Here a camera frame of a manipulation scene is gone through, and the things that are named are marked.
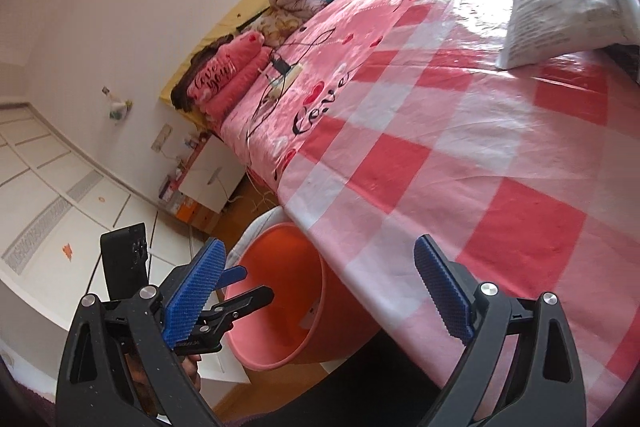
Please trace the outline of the person left hand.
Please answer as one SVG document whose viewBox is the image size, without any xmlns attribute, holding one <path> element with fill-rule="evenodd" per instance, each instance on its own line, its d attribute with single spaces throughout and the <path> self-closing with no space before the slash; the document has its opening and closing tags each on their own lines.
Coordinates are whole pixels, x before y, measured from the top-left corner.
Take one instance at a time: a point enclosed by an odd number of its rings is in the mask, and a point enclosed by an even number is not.
<svg viewBox="0 0 640 427">
<path fill-rule="evenodd" d="M 198 363 L 202 361 L 201 355 L 187 355 L 182 358 L 181 366 L 197 391 L 201 391 L 201 375 L 198 373 Z"/>
</svg>

